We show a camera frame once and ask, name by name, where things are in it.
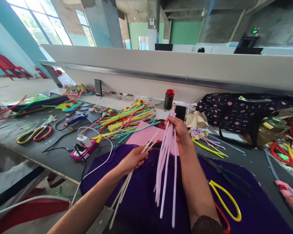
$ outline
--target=table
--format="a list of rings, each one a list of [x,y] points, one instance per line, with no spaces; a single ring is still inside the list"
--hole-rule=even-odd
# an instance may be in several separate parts
[[[0,143],[4,146],[20,153],[24,157],[36,162],[42,167],[51,170],[52,172],[63,176],[65,179],[70,180],[74,183],[79,183],[81,179],[81,174],[84,169],[83,163],[75,163],[74,159],[69,156],[69,153],[64,149],[57,149],[50,152],[42,153],[42,151],[52,145],[59,137],[62,135],[71,132],[69,128],[66,128],[63,131],[55,130],[55,123],[52,125],[53,133],[52,136],[47,138],[46,140],[40,142],[30,141],[27,144],[18,145],[16,144],[16,139],[24,134],[26,131],[30,129],[24,130],[26,128],[35,129],[39,127],[44,120],[49,117],[49,115],[56,115],[58,121],[62,118],[66,118],[66,112],[61,110],[55,110],[52,108],[44,109],[40,112],[36,112],[33,114],[29,114],[26,116],[18,117],[17,119],[8,119],[4,121],[0,121],[3,123],[0,126]],[[93,115],[97,116],[97,119],[100,118],[100,114],[94,113]],[[89,122],[87,119],[80,120],[79,122],[72,125],[72,127],[77,128],[81,126],[83,123]],[[88,137],[94,137],[97,134],[88,130],[85,132],[85,135]],[[77,143],[77,131],[65,136],[62,140],[58,142],[54,147],[65,147],[65,148],[74,148],[74,144]],[[112,139],[113,144],[118,143],[121,140]],[[229,156],[223,160],[231,163],[235,163],[237,165],[243,166],[253,173],[257,181],[261,184],[264,191],[268,194],[272,202],[275,204],[277,209],[280,211],[284,219],[293,229],[293,213],[285,204],[283,197],[279,192],[279,188],[274,184],[274,176],[269,168],[265,152],[258,149],[242,149],[245,151],[245,155],[240,151],[229,147],[228,145],[223,145],[226,150],[225,153]],[[218,158],[216,155],[204,150],[199,149],[196,146],[196,149],[203,156]],[[93,160],[110,151],[110,143],[107,140],[102,140],[99,147],[93,152],[93,154],[87,159],[87,169],[92,164]],[[293,177],[286,172],[283,168],[281,168],[274,160],[272,160],[272,164],[275,167],[275,170],[279,176],[279,178],[288,183],[293,188]]]

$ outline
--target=exit sign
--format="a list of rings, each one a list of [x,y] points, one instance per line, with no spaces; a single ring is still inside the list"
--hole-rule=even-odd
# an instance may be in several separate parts
[[[252,34],[256,34],[256,33],[258,33],[259,29],[260,29],[260,27],[256,27],[256,28],[254,28],[253,31],[252,31]]]

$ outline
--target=purple cloth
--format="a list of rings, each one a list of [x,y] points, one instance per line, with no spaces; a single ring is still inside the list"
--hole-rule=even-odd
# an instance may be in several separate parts
[[[132,149],[132,145],[119,146],[113,153],[114,157],[110,163],[106,163],[98,170],[90,174],[83,181],[82,193],[85,194],[90,190],[107,172],[113,169]],[[88,172],[95,169],[97,166],[102,164],[102,160],[108,157],[109,153],[100,156],[100,160],[94,160]],[[174,156],[170,155],[168,164],[168,175],[167,175],[167,187],[166,197],[164,204],[163,218],[160,219],[160,207],[156,206],[155,193],[153,189],[156,182],[156,169],[158,163],[159,150],[149,151],[148,160],[138,169],[134,171],[131,181],[128,185],[125,193],[123,202],[120,204],[117,215],[128,217],[130,222],[128,225],[143,227],[144,233],[190,233],[190,220],[188,214],[188,207],[186,196],[183,190],[182,177],[181,177],[181,166],[180,159],[178,157],[177,167],[177,190],[176,190],[176,222],[175,228],[172,228],[172,204],[173,204],[173,187],[174,187]],[[213,160],[219,165],[223,165],[226,169],[238,174],[246,182],[248,182],[252,189],[248,191],[250,197],[247,197],[231,187],[216,170],[209,165],[204,159],[199,157],[199,161],[204,170],[207,179],[212,179],[219,185],[223,186],[237,202],[241,213],[241,222],[235,222],[224,210],[218,197],[212,190],[214,201],[221,208],[226,218],[228,219],[231,226],[231,233],[293,233],[293,230],[282,218],[281,214],[271,202],[264,190],[259,186],[256,179],[252,174],[245,168],[220,161]],[[164,179],[164,171],[162,176],[162,185]],[[234,178],[230,177],[234,183],[239,186],[239,181],[235,181]],[[119,192],[125,178],[122,180],[120,185],[108,199],[106,205],[111,206],[117,193]],[[233,203],[229,197],[218,190],[223,201],[236,216],[236,211]],[[219,216],[222,226],[225,228],[225,223]]]

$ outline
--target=black bag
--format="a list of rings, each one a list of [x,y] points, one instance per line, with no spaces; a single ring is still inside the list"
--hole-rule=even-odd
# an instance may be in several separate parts
[[[256,147],[257,133],[261,120],[269,116],[277,116],[280,109],[293,106],[293,97],[271,94],[207,94],[198,102],[196,110],[204,112],[208,123],[221,129],[238,134],[248,133]]]

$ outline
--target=red plier handle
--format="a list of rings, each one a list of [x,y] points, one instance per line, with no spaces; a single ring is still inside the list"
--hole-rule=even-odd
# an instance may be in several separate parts
[[[229,224],[229,222],[228,222],[226,216],[225,216],[224,213],[221,211],[221,209],[220,209],[219,206],[216,204],[216,202],[214,202],[214,203],[215,203],[215,206],[216,206],[217,211],[219,212],[219,214],[221,215],[221,217],[223,218],[223,220],[224,220],[225,223],[226,223],[227,228],[224,229],[224,233],[225,233],[225,234],[230,234],[230,232],[231,232],[231,228],[230,228],[230,224]]]
[[[41,127],[40,129],[41,130],[39,131],[39,133],[34,137],[34,141],[40,141],[40,140],[46,139],[53,131],[51,126]]]
[[[287,161],[285,161],[285,160],[283,160],[282,158],[280,158],[279,156],[278,156],[278,154],[276,154],[276,152],[274,151],[274,149],[275,148],[278,148],[284,155],[286,155],[286,156],[288,156],[289,157],[289,162],[287,162]],[[277,142],[274,142],[272,145],[271,145],[271,147],[270,147],[270,149],[271,149],[271,153],[272,153],[272,155],[275,157],[275,158],[277,158],[278,160],[280,160],[281,162],[283,162],[283,163],[285,163],[285,164],[289,164],[289,165],[293,165],[293,158],[277,143]]]

